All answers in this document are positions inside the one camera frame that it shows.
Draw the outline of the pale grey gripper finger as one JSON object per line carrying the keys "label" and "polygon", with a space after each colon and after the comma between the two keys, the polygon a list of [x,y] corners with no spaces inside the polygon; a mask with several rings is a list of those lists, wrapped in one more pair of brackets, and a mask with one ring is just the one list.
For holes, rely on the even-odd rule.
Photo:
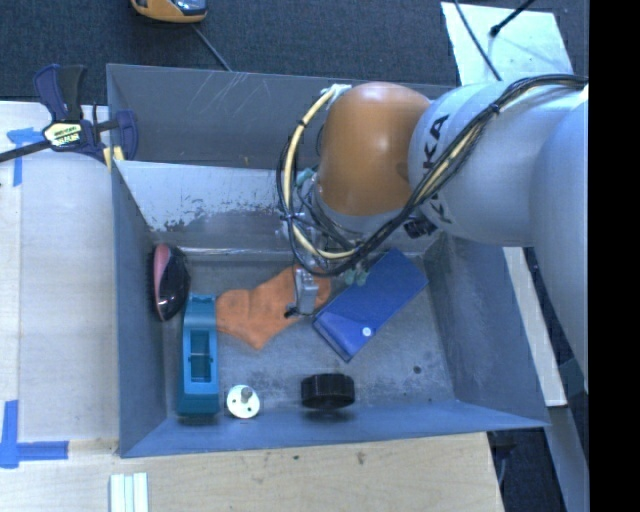
{"label": "pale grey gripper finger", "polygon": [[316,308],[319,288],[317,286],[302,287],[297,290],[297,310],[300,315],[312,315]]}

